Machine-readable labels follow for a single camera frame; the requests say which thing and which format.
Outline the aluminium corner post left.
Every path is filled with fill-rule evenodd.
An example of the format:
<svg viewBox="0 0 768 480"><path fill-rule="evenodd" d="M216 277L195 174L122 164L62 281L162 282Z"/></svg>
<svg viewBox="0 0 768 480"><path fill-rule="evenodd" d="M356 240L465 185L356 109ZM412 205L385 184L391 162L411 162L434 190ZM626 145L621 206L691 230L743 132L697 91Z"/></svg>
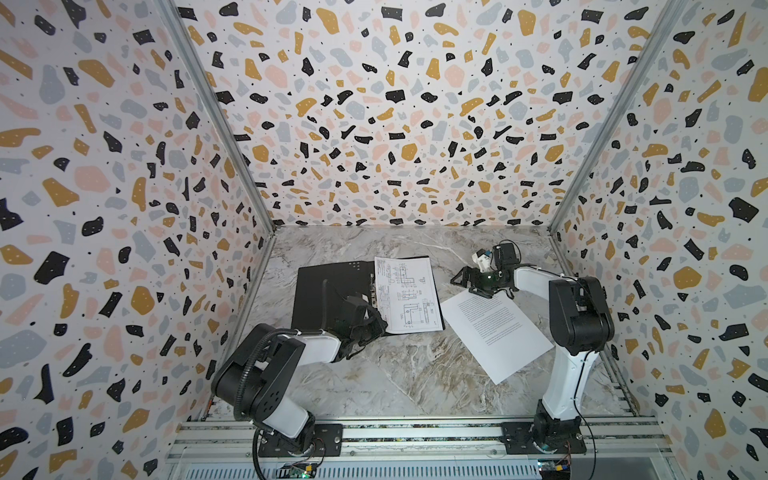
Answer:
<svg viewBox="0 0 768 480"><path fill-rule="evenodd" d="M158 0L155 5L159 16L167 27L169 36L178 50L180 59L185 64L192 83L198 91L203 107L211 118L212 125L219 135L223 145L233 162L234 169L240 177L243 188L254 206L258 222L269 237L275 235L275 226L270 219L267 208L262 201L258 188L237 146L234 134L219 107L215 91L207 80L203 65L195 51L193 41L189 37L174 1Z"/></svg>

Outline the white drawing paper sheet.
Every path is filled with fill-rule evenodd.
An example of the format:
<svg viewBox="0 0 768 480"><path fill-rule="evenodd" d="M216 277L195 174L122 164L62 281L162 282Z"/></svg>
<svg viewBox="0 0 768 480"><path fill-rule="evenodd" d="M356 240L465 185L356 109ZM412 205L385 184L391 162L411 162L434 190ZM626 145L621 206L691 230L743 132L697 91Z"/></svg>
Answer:
<svg viewBox="0 0 768 480"><path fill-rule="evenodd" d="M387 324L389 335L430 333L444 329L428 257L376 257L374 285L377 309Z"/></svg>

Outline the white text paper sheet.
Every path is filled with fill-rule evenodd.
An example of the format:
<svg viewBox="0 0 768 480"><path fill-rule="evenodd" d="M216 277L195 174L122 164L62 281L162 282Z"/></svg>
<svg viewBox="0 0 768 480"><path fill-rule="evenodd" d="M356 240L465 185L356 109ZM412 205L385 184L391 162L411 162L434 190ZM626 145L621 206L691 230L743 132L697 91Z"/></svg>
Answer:
<svg viewBox="0 0 768 480"><path fill-rule="evenodd" d="M442 302L441 310L496 385L553 348L540 328L504 293L487 299L464 291Z"/></svg>

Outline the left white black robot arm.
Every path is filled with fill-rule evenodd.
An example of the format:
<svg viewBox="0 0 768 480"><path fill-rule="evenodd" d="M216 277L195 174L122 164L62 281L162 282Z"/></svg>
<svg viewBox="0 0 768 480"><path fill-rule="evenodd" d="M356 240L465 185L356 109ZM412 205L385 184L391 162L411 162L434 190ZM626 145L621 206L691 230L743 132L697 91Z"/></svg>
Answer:
<svg viewBox="0 0 768 480"><path fill-rule="evenodd" d="M317 328L254 327L215 374L212 392L232 407L236 420L251 422L280 451L303 454L314 446L316 418L288 398L297 368L349 360L387 328L365 297L326 297Z"/></svg>

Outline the aluminium corner post right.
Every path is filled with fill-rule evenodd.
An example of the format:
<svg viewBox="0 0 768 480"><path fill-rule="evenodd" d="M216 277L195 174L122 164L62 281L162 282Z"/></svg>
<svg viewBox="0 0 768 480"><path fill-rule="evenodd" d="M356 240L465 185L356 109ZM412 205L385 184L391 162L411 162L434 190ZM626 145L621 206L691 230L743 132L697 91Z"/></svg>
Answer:
<svg viewBox="0 0 768 480"><path fill-rule="evenodd" d="M567 213L576 202L580 189L587 183L589 174L593 171L601 153L611 139L614 130L624 118L633 103L633 98L640 90L648 70L653 65L656 56L660 52L664 42L672 32L672 29L680 19L686 8L684 0L666 1L660 10L653 30L646 41L644 49L640 52L635 67L630 72L627 81L621 88L613 107L608 112L605 121L597 131L597 135L587 151L585 160L577 172L573 175L573 181L566 191L565 197L555 212L552 222L547 230L551 237L564 224Z"/></svg>

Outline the right circuit board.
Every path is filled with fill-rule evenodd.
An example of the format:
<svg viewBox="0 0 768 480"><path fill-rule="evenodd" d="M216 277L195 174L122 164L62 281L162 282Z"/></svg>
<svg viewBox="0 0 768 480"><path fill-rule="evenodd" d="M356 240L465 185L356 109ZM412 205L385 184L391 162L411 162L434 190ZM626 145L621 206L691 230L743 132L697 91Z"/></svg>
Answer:
<svg viewBox="0 0 768 480"><path fill-rule="evenodd" d="M542 480L571 479L571 465L566 461L540 461L537 467Z"/></svg>

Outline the aluminium corner post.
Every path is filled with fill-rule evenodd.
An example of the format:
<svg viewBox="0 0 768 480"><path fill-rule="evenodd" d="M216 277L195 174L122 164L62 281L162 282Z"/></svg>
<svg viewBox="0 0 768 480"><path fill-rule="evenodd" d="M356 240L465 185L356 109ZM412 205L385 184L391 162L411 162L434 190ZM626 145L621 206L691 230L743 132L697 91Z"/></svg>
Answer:
<svg viewBox="0 0 768 480"><path fill-rule="evenodd" d="M585 160L577 172L573 175L573 181L566 191L565 197L555 212L552 222L547 230L551 237L564 224L567 213L576 202L580 189L587 183L589 174L593 171L601 153L611 139L614 130L624 118L633 103L633 98L640 90L648 70L653 65L656 56L660 52L664 42L672 32L672 29L680 19L686 8L684 0L666 1L660 10L653 30L646 41L644 49L640 52L635 67L630 72L627 81L621 88L613 107L608 112L605 121L597 131L597 135L587 151Z"/></svg>
<svg viewBox="0 0 768 480"><path fill-rule="evenodd" d="M234 169L240 177L243 188L254 206L258 222L269 237L275 235L275 226L270 219L267 208L262 201L258 188L237 146L234 134L219 107L215 91L207 80L203 65L195 51L193 41L189 37L174 1L158 0L155 5L159 16L167 27L169 36L178 50L180 59L185 64L192 83L198 91L203 107L211 118L212 125L219 135L223 145L233 162Z"/></svg>

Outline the left green circuit board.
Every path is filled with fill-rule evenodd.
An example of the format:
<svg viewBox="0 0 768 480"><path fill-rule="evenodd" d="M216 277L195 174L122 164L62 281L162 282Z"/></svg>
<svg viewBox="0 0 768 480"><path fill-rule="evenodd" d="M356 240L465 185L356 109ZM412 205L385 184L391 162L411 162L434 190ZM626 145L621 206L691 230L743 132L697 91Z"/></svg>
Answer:
<svg viewBox="0 0 768 480"><path fill-rule="evenodd" d="M315 463L292 463L283 465L277 472L278 479L315 479L317 476Z"/></svg>

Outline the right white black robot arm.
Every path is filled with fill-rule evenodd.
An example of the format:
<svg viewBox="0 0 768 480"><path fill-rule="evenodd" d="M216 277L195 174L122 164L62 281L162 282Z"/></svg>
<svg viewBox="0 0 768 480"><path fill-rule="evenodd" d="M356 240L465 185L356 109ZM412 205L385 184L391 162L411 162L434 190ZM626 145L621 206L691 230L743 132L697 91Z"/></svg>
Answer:
<svg viewBox="0 0 768 480"><path fill-rule="evenodd" d="M582 398L594 363L614 336L600 281L527 263L511 240L477 251L473 261L450 280L463 293L441 309L492 382L500 384L549 351L555 354L532 420L502 424L506 452L585 452Z"/></svg>

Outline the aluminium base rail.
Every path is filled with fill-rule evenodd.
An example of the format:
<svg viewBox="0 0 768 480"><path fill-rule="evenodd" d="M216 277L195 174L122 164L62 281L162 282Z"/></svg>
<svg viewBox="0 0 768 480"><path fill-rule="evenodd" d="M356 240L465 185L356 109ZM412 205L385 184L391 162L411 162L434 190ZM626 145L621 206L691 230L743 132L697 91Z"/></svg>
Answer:
<svg viewBox="0 0 768 480"><path fill-rule="evenodd" d="M537 463L566 461L571 479L682 479L651 417L592 417L584 454L509 455L501 424L524 417L328 419L344 426L339 457L314 456L315 479L541 479Z"/></svg>

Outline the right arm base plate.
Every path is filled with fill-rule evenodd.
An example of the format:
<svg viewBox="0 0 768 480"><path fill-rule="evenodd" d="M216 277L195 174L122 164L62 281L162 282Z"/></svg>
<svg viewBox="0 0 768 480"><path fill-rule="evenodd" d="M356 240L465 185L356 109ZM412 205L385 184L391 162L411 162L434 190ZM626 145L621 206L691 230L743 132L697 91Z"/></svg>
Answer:
<svg viewBox="0 0 768 480"><path fill-rule="evenodd" d="M529 421L501 424L501 442L509 455L584 454L581 421Z"/></svg>

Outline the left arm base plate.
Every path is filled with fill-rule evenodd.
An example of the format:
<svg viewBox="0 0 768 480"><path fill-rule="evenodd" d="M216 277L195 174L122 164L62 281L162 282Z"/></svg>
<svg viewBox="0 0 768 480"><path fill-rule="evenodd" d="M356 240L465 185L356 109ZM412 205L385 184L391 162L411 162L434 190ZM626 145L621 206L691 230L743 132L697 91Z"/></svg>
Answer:
<svg viewBox="0 0 768 480"><path fill-rule="evenodd" d="M296 438L277 431L262 436L258 450L260 458L325 456L341 454L344 426L342 423L310 422Z"/></svg>

